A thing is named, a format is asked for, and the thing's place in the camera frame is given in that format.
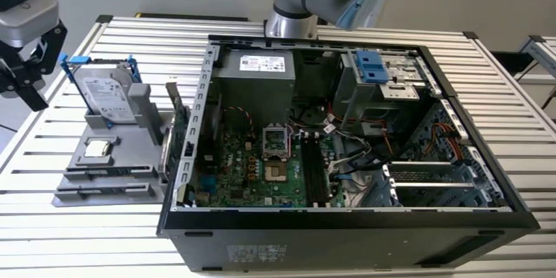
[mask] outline aluminum extrusion table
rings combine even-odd
[[[113,18],[96,23],[76,54],[137,58],[152,100],[170,109],[162,84],[176,81],[192,103],[208,34],[262,36],[260,23]],[[556,277],[556,126],[478,40],[462,33],[320,27],[322,40],[425,45],[460,95],[480,133],[541,229],[454,270],[420,270],[454,278]],[[156,238],[161,206],[54,208],[52,191],[85,128],[84,102],[58,76],[50,107],[32,113],[0,156],[1,277],[188,277],[169,240]],[[241,273],[233,277],[412,277],[414,271]]]

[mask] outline sticker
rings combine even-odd
[[[285,58],[244,55],[240,61],[240,71],[285,72]]]
[[[333,116],[333,114],[332,113],[328,113],[328,115],[326,115],[326,121],[329,123],[332,123],[334,119],[336,119],[336,117]]]
[[[232,263],[282,262],[288,246],[268,245],[228,245],[228,258]]]
[[[134,122],[120,83],[110,78],[84,78],[88,99],[102,117],[114,123]]]
[[[336,126],[333,126],[333,124],[326,125],[326,127],[324,127],[324,131],[325,133],[330,133],[336,130]]]

